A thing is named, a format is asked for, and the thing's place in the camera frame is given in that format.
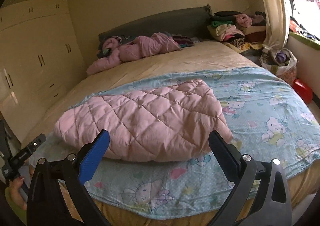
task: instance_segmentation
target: plastic bag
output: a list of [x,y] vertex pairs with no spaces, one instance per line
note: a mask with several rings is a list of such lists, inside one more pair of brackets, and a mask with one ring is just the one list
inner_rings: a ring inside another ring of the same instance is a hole
[[[275,56],[280,51],[286,52],[286,54],[290,56],[288,63],[284,66],[278,66],[275,62],[274,64],[272,63],[272,56]],[[289,85],[292,85],[294,80],[297,79],[298,60],[289,49],[283,48],[281,50],[269,50],[268,53],[264,50],[264,53],[260,58],[260,63],[263,68],[269,70],[278,78],[283,79]]]

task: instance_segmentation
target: window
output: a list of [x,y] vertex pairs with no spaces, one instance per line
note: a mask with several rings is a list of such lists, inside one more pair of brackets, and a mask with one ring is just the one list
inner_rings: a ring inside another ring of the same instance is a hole
[[311,34],[320,38],[320,9],[313,0],[287,0],[288,13]]

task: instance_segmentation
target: window sill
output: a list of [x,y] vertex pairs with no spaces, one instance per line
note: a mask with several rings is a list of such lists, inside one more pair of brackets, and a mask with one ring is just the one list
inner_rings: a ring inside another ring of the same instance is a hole
[[291,37],[294,37],[296,40],[302,42],[303,44],[307,45],[308,47],[320,51],[320,44],[314,42],[313,40],[292,31],[289,32],[289,35]]

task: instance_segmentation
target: pink quilted blanket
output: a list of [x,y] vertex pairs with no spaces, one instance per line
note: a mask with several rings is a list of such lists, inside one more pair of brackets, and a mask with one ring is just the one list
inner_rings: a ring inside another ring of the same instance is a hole
[[200,80],[123,95],[96,96],[66,111],[54,134],[78,149],[110,133],[105,157],[134,162],[186,161],[210,152],[209,133],[232,133],[212,89]]

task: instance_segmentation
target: red container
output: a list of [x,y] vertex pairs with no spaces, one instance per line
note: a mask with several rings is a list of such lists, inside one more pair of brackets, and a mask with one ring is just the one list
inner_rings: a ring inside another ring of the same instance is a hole
[[304,83],[300,79],[296,79],[294,80],[292,87],[306,104],[312,102],[312,90],[306,83]]

